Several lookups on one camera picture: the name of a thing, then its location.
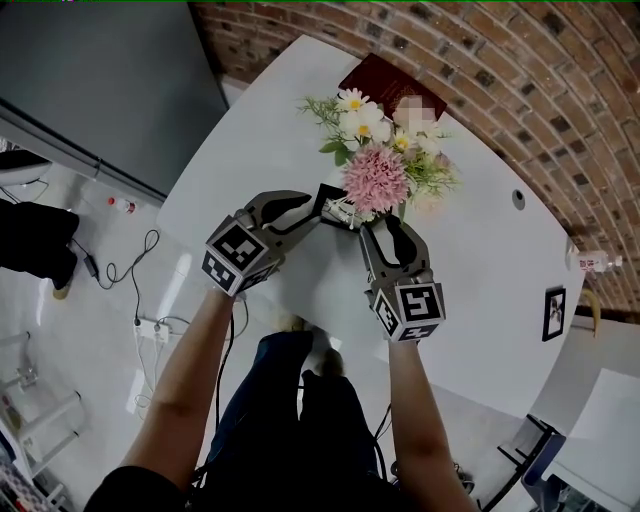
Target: green leaf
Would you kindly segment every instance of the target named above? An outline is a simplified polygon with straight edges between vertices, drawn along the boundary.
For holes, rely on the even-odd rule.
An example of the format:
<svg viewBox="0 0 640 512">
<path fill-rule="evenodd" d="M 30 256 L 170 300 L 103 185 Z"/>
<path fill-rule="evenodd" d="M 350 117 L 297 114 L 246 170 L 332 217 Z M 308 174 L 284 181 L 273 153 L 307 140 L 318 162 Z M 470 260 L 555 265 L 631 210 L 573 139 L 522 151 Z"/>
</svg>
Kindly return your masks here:
<svg viewBox="0 0 640 512">
<path fill-rule="evenodd" d="M 400 203 L 398 205 L 398 217 L 400 218 L 400 223 L 404 224 L 404 213 L 407 210 L 407 202 Z"/>
<path fill-rule="evenodd" d="M 334 151 L 337 151 L 343 146 L 344 144 L 342 142 L 338 142 L 338 141 L 327 142 L 318 151 L 320 151 L 320 153 L 333 153 Z"/>
<path fill-rule="evenodd" d="M 349 158 L 349 150 L 347 146 L 342 144 L 342 147 L 338 148 L 335 153 L 335 163 L 336 167 L 342 167 L 347 163 L 347 159 Z"/>
</svg>

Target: forearm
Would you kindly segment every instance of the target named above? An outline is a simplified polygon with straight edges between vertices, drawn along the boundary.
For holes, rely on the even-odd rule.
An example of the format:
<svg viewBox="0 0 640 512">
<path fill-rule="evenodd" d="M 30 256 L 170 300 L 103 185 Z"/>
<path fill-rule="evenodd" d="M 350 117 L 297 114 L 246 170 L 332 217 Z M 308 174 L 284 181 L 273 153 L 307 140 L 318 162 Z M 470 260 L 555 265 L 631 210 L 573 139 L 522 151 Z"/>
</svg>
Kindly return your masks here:
<svg viewBox="0 0 640 512">
<path fill-rule="evenodd" d="M 391 343 L 391 419 L 403 490 L 419 509 L 472 512 L 453 468 L 447 435 L 420 360 L 411 342 Z"/>
<path fill-rule="evenodd" d="M 198 460 L 233 298 L 207 293 L 169 358 L 142 429 L 122 465 L 139 466 L 186 490 Z"/>
<path fill-rule="evenodd" d="M 396 452 L 448 453 L 447 435 L 415 343 L 389 344 Z"/>
<path fill-rule="evenodd" d="M 162 372 L 151 402 L 183 414 L 209 413 L 233 298 L 209 291 Z"/>
</svg>

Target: white bottle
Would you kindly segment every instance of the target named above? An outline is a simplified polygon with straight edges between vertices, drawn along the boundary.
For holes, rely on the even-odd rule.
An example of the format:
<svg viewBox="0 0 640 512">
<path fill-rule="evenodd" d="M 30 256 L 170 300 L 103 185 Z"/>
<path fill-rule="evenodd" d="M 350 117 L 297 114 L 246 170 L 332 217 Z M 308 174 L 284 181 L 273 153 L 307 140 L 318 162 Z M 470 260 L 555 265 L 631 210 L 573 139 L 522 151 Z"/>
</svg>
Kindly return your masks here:
<svg viewBox="0 0 640 512">
<path fill-rule="evenodd" d="M 622 256 L 611 260 L 605 251 L 586 251 L 578 253 L 578 264 L 585 272 L 607 272 L 622 266 Z"/>
<path fill-rule="evenodd" d="M 128 201 L 121 197 L 118 197 L 118 198 L 110 197 L 107 200 L 107 203 L 111 206 L 115 206 L 116 209 L 125 213 L 133 213 L 136 210 L 136 203 L 132 201 Z"/>
</svg>

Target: power strip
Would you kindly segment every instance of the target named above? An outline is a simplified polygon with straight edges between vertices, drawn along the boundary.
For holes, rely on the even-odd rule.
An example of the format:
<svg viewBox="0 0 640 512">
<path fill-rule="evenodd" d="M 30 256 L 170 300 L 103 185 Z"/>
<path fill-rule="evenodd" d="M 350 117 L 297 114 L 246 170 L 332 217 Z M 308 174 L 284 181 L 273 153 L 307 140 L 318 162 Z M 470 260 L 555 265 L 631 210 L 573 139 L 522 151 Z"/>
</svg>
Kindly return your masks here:
<svg viewBox="0 0 640 512">
<path fill-rule="evenodd" d="M 136 337 L 149 338 L 162 343 L 169 342 L 169 325 L 158 323 L 154 320 L 140 318 L 140 325 L 136 325 L 133 321 L 133 335 Z"/>
</svg>

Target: red book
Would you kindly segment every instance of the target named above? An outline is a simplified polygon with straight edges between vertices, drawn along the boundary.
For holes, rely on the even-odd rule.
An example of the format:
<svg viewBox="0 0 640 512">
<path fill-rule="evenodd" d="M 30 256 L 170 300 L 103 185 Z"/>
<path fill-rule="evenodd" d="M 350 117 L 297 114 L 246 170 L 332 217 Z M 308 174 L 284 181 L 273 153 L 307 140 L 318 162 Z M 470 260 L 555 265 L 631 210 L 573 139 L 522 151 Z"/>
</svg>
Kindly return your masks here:
<svg viewBox="0 0 640 512">
<path fill-rule="evenodd" d="M 439 96 L 414 80 L 404 71 L 381 57 L 370 53 L 340 83 L 340 89 L 358 89 L 371 101 L 382 103 L 384 115 L 391 117 L 398 102 L 405 96 L 421 96 L 423 106 L 435 110 L 436 119 L 447 108 Z"/>
</svg>

